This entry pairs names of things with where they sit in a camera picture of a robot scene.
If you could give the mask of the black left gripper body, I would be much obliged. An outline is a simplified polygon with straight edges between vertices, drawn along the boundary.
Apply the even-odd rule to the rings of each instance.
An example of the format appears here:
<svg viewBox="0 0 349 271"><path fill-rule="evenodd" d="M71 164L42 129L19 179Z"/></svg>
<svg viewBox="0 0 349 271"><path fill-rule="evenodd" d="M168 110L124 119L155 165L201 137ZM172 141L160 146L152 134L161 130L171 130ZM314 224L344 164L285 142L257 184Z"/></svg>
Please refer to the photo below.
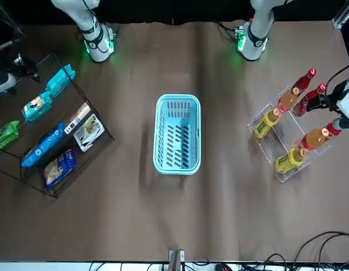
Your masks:
<svg viewBox="0 0 349 271"><path fill-rule="evenodd" d="M329 111L334 111L337 109L337 102L344 97L344 90L346 84L338 84L333 89L333 92L327 95Z"/></svg>

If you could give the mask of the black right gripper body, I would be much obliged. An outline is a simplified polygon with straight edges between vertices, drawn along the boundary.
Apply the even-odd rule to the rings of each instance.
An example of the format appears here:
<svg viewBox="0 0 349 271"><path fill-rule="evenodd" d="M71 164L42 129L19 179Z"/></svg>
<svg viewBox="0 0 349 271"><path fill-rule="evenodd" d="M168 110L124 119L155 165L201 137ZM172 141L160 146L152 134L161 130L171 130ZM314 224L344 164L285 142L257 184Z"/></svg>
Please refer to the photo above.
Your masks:
<svg viewBox="0 0 349 271"><path fill-rule="evenodd" d="M32 63L29 59L18 55L18 57L11 62L9 71L16 77L30 76Z"/></svg>

